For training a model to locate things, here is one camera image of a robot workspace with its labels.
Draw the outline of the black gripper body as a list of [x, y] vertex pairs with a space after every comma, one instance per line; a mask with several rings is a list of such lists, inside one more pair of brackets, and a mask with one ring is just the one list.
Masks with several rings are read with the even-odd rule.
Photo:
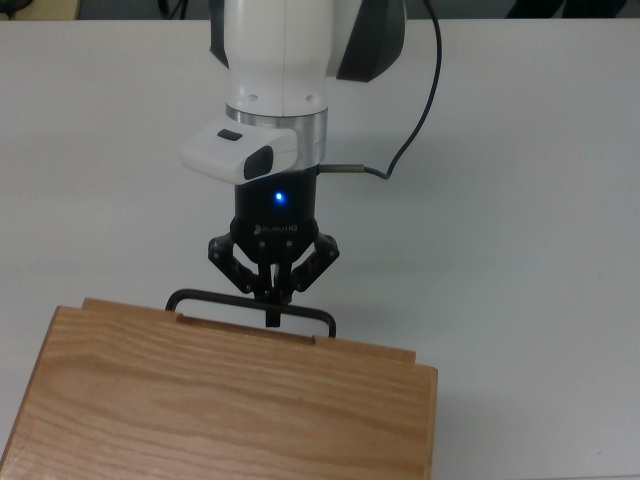
[[257, 264], [295, 262], [318, 236], [315, 220], [317, 170], [310, 168], [258, 179], [234, 189], [233, 242]]

